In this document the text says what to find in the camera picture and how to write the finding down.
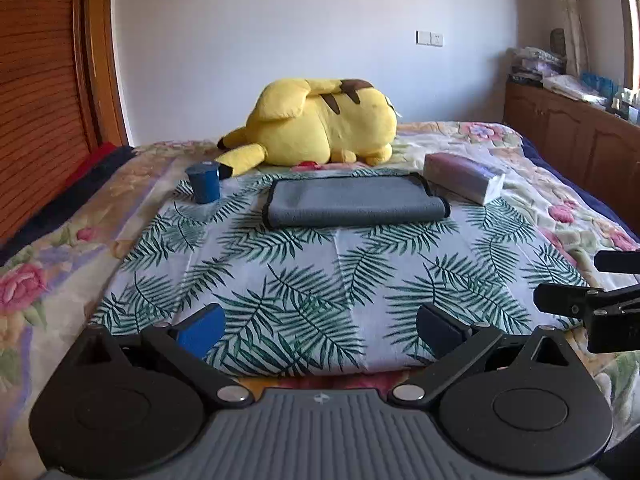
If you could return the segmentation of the purple and grey towel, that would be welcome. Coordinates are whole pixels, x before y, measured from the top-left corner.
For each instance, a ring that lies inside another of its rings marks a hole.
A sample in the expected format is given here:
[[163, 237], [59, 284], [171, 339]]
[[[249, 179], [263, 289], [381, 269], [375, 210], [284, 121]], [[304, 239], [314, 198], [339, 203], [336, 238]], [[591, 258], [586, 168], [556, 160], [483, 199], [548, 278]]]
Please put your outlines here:
[[437, 222], [449, 216], [446, 198], [433, 194], [420, 174], [279, 180], [262, 208], [262, 221], [272, 230]]

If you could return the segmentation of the palm leaf print cloth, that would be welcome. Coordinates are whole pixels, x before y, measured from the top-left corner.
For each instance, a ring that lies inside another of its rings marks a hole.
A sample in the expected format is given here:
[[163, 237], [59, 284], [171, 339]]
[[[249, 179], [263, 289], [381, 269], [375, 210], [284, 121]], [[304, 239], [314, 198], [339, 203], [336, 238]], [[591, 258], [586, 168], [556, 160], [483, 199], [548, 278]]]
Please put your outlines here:
[[181, 181], [122, 260], [93, 321], [113, 335], [177, 323], [218, 304], [224, 334], [206, 362], [234, 376], [398, 370], [432, 355], [416, 332], [422, 304], [510, 335], [574, 321], [534, 305], [542, 283], [584, 280], [505, 200], [455, 200], [439, 222], [272, 230], [273, 174], [227, 181], [216, 203]]

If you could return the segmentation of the wooden cabinet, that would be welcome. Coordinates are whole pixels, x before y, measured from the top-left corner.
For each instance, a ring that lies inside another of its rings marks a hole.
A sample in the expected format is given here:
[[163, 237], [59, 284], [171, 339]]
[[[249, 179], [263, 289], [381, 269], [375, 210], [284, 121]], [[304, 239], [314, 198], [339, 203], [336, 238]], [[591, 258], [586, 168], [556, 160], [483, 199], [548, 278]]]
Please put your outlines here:
[[639, 128], [543, 88], [506, 84], [503, 121], [563, 177], [639, 232]]

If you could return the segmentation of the tissue pack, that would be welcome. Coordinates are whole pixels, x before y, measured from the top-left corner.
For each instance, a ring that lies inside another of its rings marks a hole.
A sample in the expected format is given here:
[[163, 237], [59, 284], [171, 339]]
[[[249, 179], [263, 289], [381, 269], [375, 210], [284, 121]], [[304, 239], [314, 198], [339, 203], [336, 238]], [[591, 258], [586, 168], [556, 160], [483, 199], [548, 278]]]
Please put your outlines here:
[[499, 168], [443, 152], [425, 155], [423, 175], [428, 182], [482, 206], [498, 200], [506, 180]]

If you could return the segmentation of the blue cup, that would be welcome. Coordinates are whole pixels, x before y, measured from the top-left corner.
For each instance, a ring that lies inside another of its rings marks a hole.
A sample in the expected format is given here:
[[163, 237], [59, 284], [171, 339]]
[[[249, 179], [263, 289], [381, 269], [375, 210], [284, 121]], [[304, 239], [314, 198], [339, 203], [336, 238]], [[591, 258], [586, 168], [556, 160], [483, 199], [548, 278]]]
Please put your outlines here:
[[186, 176], [198, 204], [210, 204], [220, 199], [218, 162], [198, 162], [186, 168]]

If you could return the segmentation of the blue box on cabinet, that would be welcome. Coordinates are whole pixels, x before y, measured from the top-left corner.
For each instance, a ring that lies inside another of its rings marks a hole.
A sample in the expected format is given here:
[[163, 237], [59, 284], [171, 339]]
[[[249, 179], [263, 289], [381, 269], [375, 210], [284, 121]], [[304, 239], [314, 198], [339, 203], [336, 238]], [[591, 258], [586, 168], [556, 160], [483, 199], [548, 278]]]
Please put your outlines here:
[[618, 91], [618, 84], [612, 81], [612, 79], [602, 77], [595, 73], [582, 72], [580, 80], [608, 100], [613, 99]]

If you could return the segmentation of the white folded cloth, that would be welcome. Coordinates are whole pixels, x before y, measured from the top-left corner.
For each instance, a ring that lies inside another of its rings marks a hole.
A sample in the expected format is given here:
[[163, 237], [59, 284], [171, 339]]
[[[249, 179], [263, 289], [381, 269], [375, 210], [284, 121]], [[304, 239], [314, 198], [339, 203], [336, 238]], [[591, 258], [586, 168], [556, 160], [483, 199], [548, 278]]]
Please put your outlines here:
[[553, 93], [565, 96], [578, 102], [585, 102], [605, 106], [606, 97], [590, 88], [574, 76], [555, 75], [542, 78], [542, 86]]

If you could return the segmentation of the dark blue blanket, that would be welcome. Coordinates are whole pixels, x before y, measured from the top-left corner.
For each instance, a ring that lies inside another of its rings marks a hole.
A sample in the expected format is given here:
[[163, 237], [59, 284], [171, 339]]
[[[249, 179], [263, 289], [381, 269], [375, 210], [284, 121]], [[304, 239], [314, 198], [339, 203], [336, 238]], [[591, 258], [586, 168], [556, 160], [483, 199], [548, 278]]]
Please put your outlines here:
[[133, 159], [134, 149], [131, 146], [118, 146], [116, 150], [103, 159], [98, 166], [90, 170], [85, 177], [78, 180], [66, 190], [61, 190], [49, 203], [45, 204], [30, 218], [24, 226], [1, 245], [1, 263], [15, 256], [21, 249], [37, 238], [49, 234], [67, 221], [81, 206], [99, 191], [111, 179], [111, 176]]

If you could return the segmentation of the red cloth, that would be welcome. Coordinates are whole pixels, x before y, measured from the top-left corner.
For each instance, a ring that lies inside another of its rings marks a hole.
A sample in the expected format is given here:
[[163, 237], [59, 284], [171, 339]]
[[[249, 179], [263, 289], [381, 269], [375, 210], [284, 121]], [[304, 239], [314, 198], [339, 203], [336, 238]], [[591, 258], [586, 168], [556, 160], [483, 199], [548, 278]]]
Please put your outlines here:
[[68, 176], [62, 185], [62, 189], [66, 190], [81, 178], [85, 177], [90, 170], [98, 166], [103, 159], [106, 159], [108, 155], [111, 155], [117, 146], [111, 142], [102, 143], [95, 150], [91, 151], [89, 155], [80, 163], [80, 165]]

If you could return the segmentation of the stack of folded linens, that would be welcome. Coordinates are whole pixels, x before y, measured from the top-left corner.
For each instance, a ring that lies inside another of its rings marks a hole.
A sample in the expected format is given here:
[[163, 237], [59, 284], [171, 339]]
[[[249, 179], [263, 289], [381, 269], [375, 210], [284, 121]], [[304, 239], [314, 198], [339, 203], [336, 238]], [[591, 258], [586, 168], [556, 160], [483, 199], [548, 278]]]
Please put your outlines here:
[[536, 47], [510, 50], [510, 77], [523, 84], [542, 84], [544, 78], [563, 75], [566, 59]]

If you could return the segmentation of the yellow Pikachu plush toy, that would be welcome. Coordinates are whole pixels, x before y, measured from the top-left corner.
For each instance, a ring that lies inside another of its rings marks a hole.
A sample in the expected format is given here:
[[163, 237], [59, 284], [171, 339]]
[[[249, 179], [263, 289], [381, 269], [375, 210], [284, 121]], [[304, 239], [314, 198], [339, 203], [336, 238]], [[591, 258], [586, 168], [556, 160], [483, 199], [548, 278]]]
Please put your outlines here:
[[268, 84], [246, 124], [218, 141], [216, 162], [231, 177], [262, 164], [378, 166], [392, 157], [396, 132], [392, 102], [370, 82], [285, 78]]

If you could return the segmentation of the patterned curtain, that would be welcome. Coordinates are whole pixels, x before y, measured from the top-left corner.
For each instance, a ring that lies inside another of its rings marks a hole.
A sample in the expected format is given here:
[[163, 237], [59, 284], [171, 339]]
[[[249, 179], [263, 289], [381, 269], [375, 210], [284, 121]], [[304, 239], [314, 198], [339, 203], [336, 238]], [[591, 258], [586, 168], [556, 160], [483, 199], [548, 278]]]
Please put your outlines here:
[[567, 73], [579, 78], [589, 70], [589, 55], [579, 0], [559, 0], [563, 12]]

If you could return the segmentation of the wooden slatted wardrobe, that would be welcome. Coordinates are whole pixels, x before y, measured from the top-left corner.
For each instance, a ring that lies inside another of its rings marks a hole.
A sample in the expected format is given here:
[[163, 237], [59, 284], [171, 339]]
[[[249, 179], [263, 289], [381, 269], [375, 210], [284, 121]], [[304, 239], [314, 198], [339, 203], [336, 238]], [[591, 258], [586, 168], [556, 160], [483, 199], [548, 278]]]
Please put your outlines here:
[[1, 237], [96, 147], [81, 68], [79, 0], [1, 0]]

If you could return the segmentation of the white wall socket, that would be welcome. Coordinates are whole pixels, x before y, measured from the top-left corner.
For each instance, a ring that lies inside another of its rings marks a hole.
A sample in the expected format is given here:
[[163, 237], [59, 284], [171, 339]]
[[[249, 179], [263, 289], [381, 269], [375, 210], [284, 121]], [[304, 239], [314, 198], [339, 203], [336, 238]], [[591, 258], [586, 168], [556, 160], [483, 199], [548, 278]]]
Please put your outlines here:
[[442, 48], [444, 46], [444, 36], [439, 32], [426, 32], [425, 30], [416, 31], [416, 43], [419, 46], [429, 46]]

